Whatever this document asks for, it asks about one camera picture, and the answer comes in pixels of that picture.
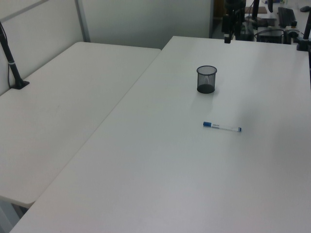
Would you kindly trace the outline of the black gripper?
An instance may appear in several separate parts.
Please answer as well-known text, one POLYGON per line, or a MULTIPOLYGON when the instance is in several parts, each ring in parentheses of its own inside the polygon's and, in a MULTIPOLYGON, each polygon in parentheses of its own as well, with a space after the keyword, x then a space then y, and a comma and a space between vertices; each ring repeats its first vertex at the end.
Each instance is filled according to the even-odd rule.
POLYGON ((230 16, 233 15, 234 35, 241 35, 241 16, 245 15, 246 0, 224 0, 225 15, 223 16, 224 42, 230 44, 230 16))

